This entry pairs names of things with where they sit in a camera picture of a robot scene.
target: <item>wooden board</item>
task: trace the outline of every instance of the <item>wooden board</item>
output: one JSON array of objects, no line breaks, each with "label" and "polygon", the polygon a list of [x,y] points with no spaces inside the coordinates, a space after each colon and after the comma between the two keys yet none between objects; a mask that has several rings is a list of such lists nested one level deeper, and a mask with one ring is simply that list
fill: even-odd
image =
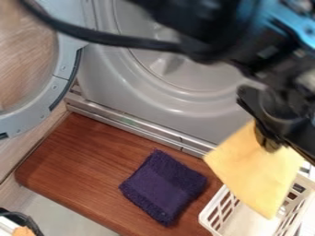
[{"label": "wooden board", "polygon": [[[164,228],[129,202],[118,186],[154,148],[208,177],[206,191]],[[18,168],[17,181],[122,235],[211,235],[198,215],[222,183],[206,164],[170,147],[71,114]]]},{"label": "wooden board", "polygon": [[56,59],[55,34],[16,0],[0,1],[0,111],[41,91]]}]

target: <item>purple washcloth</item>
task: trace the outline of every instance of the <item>purple washcloth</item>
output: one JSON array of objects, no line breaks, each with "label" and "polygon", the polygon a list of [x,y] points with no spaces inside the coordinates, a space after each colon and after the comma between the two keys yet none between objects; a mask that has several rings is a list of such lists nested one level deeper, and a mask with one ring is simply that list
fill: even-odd
[{"label": "purple washcloth", "polygon": [[148,215],[169,226],[205,186],[202,174],[155,150],[119,188]]}]

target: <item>white floor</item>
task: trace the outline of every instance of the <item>white floor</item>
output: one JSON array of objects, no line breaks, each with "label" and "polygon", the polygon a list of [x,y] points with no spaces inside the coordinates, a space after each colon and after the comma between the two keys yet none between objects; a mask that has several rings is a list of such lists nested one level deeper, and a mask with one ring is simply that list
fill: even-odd
[{"label": "white floor", "polygon": [[22,211],[33,217],[45,236],[118,236],[41,195],[33,197]]}]

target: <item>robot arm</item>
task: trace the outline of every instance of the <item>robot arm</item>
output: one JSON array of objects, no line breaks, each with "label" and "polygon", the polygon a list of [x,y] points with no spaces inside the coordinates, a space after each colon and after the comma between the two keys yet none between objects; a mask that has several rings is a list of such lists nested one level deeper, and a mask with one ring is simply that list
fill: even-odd
[{"label": "robot arm", "polygon": [[129,0],[179,32],[180,44],[82,29],[42,14],[55,30],[111,46],[184,53],[196,62],[236,66],[267,89],[241,87],[238,103],[255,119],[257,140],[289,145],[315,165],[315,1]]}]

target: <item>white plastic basket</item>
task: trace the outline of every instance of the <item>white plastic basket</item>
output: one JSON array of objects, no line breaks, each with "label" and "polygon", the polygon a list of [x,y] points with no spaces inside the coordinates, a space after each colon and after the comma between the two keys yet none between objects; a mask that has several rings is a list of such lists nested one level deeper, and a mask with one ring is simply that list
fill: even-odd
[{"label": "white plastic basket", "polygon": [[224,185],[199,215],[214,236],[293,236],[314,199],[314,183],[298,175],[277,216],[268,220],[241,203]]}]

